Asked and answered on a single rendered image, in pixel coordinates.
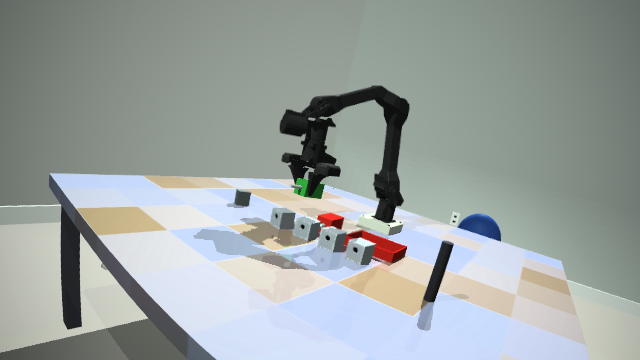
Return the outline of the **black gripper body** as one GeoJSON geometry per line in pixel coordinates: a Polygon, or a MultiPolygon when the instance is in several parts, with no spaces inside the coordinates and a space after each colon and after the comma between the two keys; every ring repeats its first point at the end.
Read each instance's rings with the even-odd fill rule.
{"type": "Polygon", "coordinates": [[[323,149],[327,149],[324,141],[305,138],[301,141],[303,145],[302,155],[294,153],[284,153],[281,161],[285,163],[291,162],[291,166],[302,167],[305,166],[315,169],[314,173],[322,174],[325,176],[340,177],[341,169],[339,166],[321,163],[323,149]],[[306,162],[308,161],[308,162],[306,162]]]}

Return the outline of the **black cylinder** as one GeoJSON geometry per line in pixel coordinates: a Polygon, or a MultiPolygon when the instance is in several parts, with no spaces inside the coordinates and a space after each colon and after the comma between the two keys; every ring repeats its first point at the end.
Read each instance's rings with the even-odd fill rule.
{"type": "Polygon", "coordinates": [[[426,300],[427,302],[435,302],[441,281],[449,263],[453,246],[454,244],[450,241],[446,240],[441,242],[430,281],[423,296],[423,300],[426,300]]]}

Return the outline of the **red tray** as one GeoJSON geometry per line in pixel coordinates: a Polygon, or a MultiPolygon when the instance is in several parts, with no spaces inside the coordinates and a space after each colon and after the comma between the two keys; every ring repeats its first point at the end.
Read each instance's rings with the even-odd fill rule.
{"type": "Polygon", "coordinates": [[[349,239],[355,238],[362,238],[366,241],[376,243],[373,256],[391,263],[404,256],[408,247],[401,243],[395,243],[391,240],[376,236],[363,230],[347,234],[345,245],[347,246],[349,239]]]}

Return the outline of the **red block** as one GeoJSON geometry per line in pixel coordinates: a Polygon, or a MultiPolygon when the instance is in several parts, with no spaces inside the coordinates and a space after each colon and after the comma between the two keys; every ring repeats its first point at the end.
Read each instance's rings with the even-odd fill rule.
{"type": "Polygon", "coordinates": [[[329,213],[329,214],[318,215],[317,220],[321,222],[319,232],[321,231],[322,228],[328,228],[328,227],[334,227],[336,229],[342,230],[344,217],[329,213]]]}

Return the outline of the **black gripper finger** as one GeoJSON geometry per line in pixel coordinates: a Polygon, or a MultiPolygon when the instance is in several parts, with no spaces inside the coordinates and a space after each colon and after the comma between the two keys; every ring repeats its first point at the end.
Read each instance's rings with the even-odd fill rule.
{"type": "Polygon", "coordinates": [[[294,167],[294,166],[291,166],[291,165],[288,165],[288,167],[290,167],[290,170],[291,170],[295,185],[296,185],[297,178],[304,179],[304,175],[307,172],[307,170],[309,169],[309,168],[306,168],[306,167],[304,167],[304,168],[302,168],[302,167],[294,167]]]}
{"type": "Polygon", "coordinates": [[[312,194],[316,190],[321,180],[324,179],[325,177],[329,177],[329,176],[317,174],[314,172],[308,173],[308,196],[312,196],[312,194]]]}

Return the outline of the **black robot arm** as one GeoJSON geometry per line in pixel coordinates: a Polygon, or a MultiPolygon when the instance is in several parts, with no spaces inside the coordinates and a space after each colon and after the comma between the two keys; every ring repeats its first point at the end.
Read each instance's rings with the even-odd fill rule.
{"type": "Polygon", "coordinates": [[[374,190],[380,199],[375,215],[371,215],[385,223],[393,223],[396,206],[404,202],[400,194],[400,180],[397,164],[401,144],[401,130],[409,114],[409,103],[380,85],[359,89],[345,94],[324,95],[312,98],[310,105],[301,113],[286,110],[280,122],[280,132],[285,135],[302,136],[309,139],[325,141],[328,127],[336,127],[332,118],[326,120],[319,117],[330,117],[342,109],[362,102],[375,100],[384,108],[386,142],[382,169],[374,174],[374,190]],[[315,118],[314,121],[308,118],[315,118]]]}

